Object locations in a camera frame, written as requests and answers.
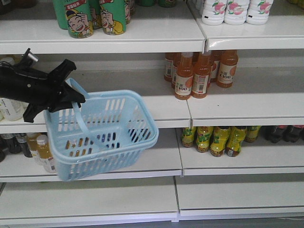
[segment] light blue plastic basket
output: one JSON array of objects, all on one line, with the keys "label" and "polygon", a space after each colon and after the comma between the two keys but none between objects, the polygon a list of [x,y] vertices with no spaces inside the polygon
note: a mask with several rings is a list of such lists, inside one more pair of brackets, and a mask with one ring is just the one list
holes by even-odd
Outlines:
[{"label": "light blue plastic basket", "polygon": [[143,99],[130,90],[87,93],[78,108],[44,111],[58,176],[73,181],[134,164],[141,152],[154,146],[159,131]]}]

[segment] green can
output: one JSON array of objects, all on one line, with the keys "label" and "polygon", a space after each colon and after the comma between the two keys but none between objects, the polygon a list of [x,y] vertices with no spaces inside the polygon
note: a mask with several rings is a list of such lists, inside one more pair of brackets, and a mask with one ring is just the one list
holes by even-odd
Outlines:
[{"label": "green can", "polygon": [[89,0],[93,29],[102,28],[99,0]]},{"label": "green can", "polygon": [[104,33],[120,35],[126,31],[124,0],[100,0]]},{"label": "green can", "polygon": [[87,0],[64,0],[69,35],[86,38],[93,34],[90,6]]},{"label": "green can", "polygon": [[174,7],[176,6],[176,0],[158,0],[158,4],[161,7]]},{"label": "green can", "polygon": [[67,29],[66,10],[61,0],[53,0],[58,25],[61,29]]}]

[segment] bottle label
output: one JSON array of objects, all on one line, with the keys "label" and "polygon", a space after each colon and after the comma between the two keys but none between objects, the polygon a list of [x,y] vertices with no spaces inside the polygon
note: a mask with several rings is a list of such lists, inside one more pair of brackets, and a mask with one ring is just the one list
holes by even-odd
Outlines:
[{"label": "bottle label", "polygon": [[172,77],[172,65],[173,61],[165,58],[165,76]]},{"label": "bottle label", "polygon": [[175,93],[181,96],[187,96],[191,93],[193,76],[181,77],[176,75]]},{"label": "bottle label", "polygon": [[218,67],[219,67],[219,60],[216,60],[213,63],[212,72],[211,72],[211,75],[210,75],[211,79],[217,78],[218,71],[219,71]]},{"label": "bottle label", "polygon": [[194,74],[192,92],[196,94],[205,94],[207,92],[209,75]]},{"label": "bottle label", "polygon": [[218,81],[223,84],[232,83],[236,68],[237,68],[237,65],[227,66],[224,64],[220,64],[219,71],[218,71]]}]

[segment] orange juice bottle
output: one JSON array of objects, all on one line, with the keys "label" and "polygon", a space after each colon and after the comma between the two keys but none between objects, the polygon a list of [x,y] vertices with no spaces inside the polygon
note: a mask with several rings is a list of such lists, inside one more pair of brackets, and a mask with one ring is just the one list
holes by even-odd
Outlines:
[{"label": "orange juice bottle", "polygon": [[180,100],[187,100],[191,96],[193,81],[193,52],[182,52],[180,64],[177,66],[175,97]]},{"label": "orange juice bottle", "polygon": [[212,58],[213,58],[213,65],[212,65],[212,71],[210,76],[210,82],[216,82],[219,72],[219,63],[220,63],[220,57],[222,55],[221,50],[216,50],[211,52]]},{"label": "orange juice bottle", "polygon": [[229,88],[233,83],[233,76],[237,69],[237,50],[226,50],[220,58],[217,85],[222,88]]},{"label": "orange juice bottle", "polygon": [[174,53],[171,87],[175,88],[177,66],[180,64],[181,52]]},{"label": "orange juice bottle", "polygon": [[165,53],[165,73],[163,77],[168,82],[172,80],[173,55],[173,52]]},{"label": "orange juice bottle", "polygon": [[195,98],[204,98],[207,95],[208,80],[211,73],[210,57],[211,52],[201,52],[194,65],[191,95]]}]

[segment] shelf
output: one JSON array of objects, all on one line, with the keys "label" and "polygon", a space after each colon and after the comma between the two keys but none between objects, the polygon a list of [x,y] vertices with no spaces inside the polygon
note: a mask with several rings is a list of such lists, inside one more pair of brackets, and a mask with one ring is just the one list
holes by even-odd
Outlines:
[{"label": "shelf", "polygon": [[210,85],[187,102],[193,126],[303,125],[301,67],[237,68],[230,88]]},{"label": "shelf", "polygon": [[[152,148],[144,150],[132,166],[84,180],[181,176],[181,158],[175,129],[161,129]],[[23,154],[8,154],[0,168],[0,182],[60,181],[56,174],[47,173],[33,158]]]},{"label": "shelf", "polygon": [[178,212],[172,177],[6,183],[0,225],[94,225],[171,221]]},{"label": "shelf", "polygon": [[260,132],[257,141],[242,143],[242,151],[235,158],[226,154],[217,158],[210,152],[200,153],[195,147],[183,146],[180,146],[180,157],[184,176],[304,173],[303,148],[304,140],[302,139],[296,143],[283,140],[271,143],[265,140]]},{"label": "shelf", "polygon": [[176,178],[180,220],[304,215],[303,174]]},{"label": "shelf", "polygon": [[286,0],[275,0],[264,25],[206,25],[192,1],[189,8],[206,38],[205,49],[304,48],[304,11]]},{"label": "shelf", "polygon": [[[147,104],[158,128],[190,126],[187,102],[174,97],[171,84],[163,79],[162,69],[135,71],[75,71],[71,73],[87,92],[131,89],[138,92]],[[0,133],[46,132],[43,113],[34,123],[0,121]]]},{"label": "shelf", "polygon": [[136,6],[126,32],[118,36],[97,29],[85,39],[60,29],[51,1],[1,15],[0,54],[156,53],[202,51],[204,37],[187,4],[176,7]]}]

